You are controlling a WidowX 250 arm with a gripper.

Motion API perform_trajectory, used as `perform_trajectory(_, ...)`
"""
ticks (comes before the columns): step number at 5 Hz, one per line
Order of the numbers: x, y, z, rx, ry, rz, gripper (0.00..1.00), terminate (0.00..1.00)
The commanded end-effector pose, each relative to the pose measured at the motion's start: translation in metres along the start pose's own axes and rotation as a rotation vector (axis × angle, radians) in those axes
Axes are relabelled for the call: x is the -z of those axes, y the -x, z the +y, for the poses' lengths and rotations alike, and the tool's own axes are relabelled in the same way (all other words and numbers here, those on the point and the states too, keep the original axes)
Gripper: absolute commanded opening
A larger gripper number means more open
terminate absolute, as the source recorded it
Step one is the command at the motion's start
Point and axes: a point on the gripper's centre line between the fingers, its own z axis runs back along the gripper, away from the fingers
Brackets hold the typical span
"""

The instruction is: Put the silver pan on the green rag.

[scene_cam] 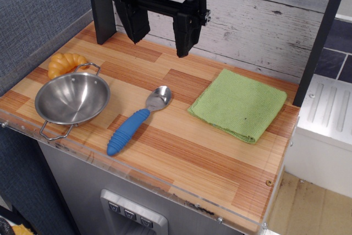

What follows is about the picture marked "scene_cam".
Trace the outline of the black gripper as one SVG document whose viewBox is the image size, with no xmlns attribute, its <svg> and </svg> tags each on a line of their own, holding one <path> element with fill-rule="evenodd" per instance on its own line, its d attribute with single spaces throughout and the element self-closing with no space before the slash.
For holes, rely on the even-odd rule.
<svg viewBox="0 0 352 235">
<path fill-rule="evenodd" d="M 210 20 L 207 0 L 114 0 L 127 36 L 138 43 L 150 31 L 147 11 L 173 17 L 177 56 L 186 57 L 200 37 L 200 26 Z"/>
</svg>

